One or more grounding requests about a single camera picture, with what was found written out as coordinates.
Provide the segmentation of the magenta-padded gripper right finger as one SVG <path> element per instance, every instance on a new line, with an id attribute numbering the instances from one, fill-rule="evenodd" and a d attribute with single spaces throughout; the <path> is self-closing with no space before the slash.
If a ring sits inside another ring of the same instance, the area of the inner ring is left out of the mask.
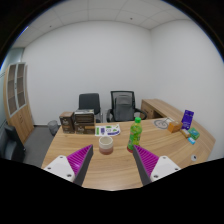
<path id="1" fill-rule="evenodd" d="M 141 146 L 134 146 L 133 156 L 143 185 L 147 185 L 180 170 L 180 167 L 169 157 L 157 156 Z"/>

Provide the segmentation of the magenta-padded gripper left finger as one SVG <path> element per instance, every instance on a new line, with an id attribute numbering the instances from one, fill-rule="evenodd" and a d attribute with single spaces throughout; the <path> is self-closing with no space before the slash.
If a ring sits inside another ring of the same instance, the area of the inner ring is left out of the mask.
<path id="1" fill-rule="evenodd" d="M 69 156 L 59 155 L 44 170 L 81 186 L 92 156 L 93 146 L 88 145 Z"/>

